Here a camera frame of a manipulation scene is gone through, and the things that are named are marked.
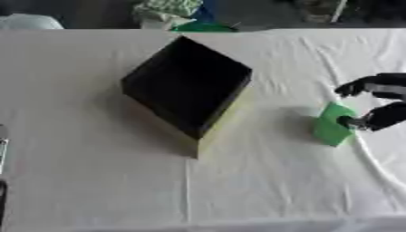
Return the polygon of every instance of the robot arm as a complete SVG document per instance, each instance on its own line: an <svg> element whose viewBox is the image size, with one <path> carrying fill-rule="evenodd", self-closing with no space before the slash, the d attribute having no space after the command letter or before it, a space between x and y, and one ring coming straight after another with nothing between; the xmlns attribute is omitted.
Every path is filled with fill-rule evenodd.
<svg viewBox="0 0 406 232"><path fill-rule="evenodd" d="M379 131L406 121L406 73L380 73L364 77L338 87L335 92L342 97L371 92L377 98L402 100L375 108L360 119L341 117L338 122L346 127Z"/></svg>

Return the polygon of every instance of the white object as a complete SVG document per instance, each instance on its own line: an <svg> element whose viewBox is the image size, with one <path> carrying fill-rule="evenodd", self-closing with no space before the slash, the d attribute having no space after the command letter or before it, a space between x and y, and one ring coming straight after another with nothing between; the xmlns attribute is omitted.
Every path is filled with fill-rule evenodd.
<svg viewBox="0 0 406 232"><path fill-rule="evenodd" d="M186 34L254 70L246 102L200 160L179 155L119 88L178 36L0 33L6 232L405 230L406 124L336 149L309 131L309 117L341 101L335 87L406 72L405 30ZM363 115L386 101L341 103Z"/></svg>
<svg viewBox="0 0 406 232"><path fill-rule="evenodd" d="M338 21L341 14L343 13L343 10L347 6L347 2L348 2L348 0L340 0L339 1L338 5L337 5L337 8L335 9L335 12L333 14L331 23L336 23Z"/></svg>
<svg viewBox="0 0 406 232"><path fill-rule="evenodd" d="M51 16L11 14L9 16L0 16L0 30L4 29L63 29L63 27Z"/></svg>

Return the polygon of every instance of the green block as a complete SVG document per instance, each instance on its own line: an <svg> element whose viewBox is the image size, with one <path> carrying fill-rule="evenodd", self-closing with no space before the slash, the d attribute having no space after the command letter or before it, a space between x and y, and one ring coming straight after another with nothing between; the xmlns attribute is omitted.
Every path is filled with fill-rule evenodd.
<svg viewBox="0 0 406 232"><path fill-rule="evenodd" d="M356 117L354 111L330 102L322 115L316 120L314 135L323 143L337 147L346 138L353 135L353 131L337 123L341 116Z"/></svg>

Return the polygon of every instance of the white tablecloth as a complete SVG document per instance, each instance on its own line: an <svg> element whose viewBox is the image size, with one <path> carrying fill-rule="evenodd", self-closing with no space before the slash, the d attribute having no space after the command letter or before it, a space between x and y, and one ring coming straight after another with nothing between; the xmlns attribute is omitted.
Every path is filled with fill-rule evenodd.
<svg viewBox="0 0 406 232"><path fill-rule="evenodd" d="M333 89L406 72L406 30L187 34L254 70L246 101L200 160L183 157L119 88L177 36L0 33L0 123L11 139L5 231L406 215L406 123L336 149L310 133L329 101L360 114L386 102L342 101Z"/></svg>

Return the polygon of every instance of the black box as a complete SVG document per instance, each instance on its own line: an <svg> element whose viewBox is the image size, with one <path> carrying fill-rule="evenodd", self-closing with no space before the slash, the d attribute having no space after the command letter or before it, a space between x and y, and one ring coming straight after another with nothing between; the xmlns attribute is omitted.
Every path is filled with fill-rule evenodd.
<svg viewBox="0 0 406 232"><path fill-rule="evenodd" d="M180 37L121 80L124 94L199 144L250 82L252 70Z"/></svg>

